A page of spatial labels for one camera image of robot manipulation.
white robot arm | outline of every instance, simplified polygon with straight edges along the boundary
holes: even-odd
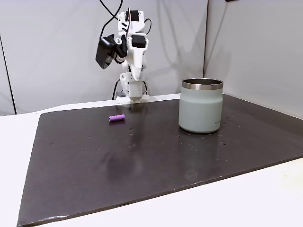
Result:
[[[146,68],[145,52],[149,40],[143,32],[145,26],[144,12],[130,10],[118,15],[118,38],[114,35],[103,37],[99,41],[96,61],[105,69],[114,59],[122,64],[125,73],[120,75],[122,94],[130,103],[148,101],[143,95],[145,76],[142,70]]]

purple object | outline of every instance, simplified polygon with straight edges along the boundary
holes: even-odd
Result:
[[[116,121],[122,121],[125,119],[125,115],[117,115],[117,116],[110,116],[109,118],[109,122],[116,122]]]

table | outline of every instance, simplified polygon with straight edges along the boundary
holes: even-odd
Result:
[[[179,94],[151,101],[178,99]],[[63,105],[0,117],[1,226],[16,226],[31,149],[42,113],[117,105],[102,101]],[[301,226],[303,159],[112,210],[47,224],[95,226]]]

dark mat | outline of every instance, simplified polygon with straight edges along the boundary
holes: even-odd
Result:
[[[41,115],[19,213],[34,226],[251,172],[303,155],[303,121],[224,96],[220,131],[179,128],[178,100]],[[125,122],[109,123],[125,114]]]

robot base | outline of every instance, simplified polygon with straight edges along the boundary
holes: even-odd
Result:
[[[134,103],[147,103],[149,100],[150,100],[149,95],[143,95],[140,100],[131,100],[129,97],[117,97],[116,98],[116,101],[122,105],[134,104]]]

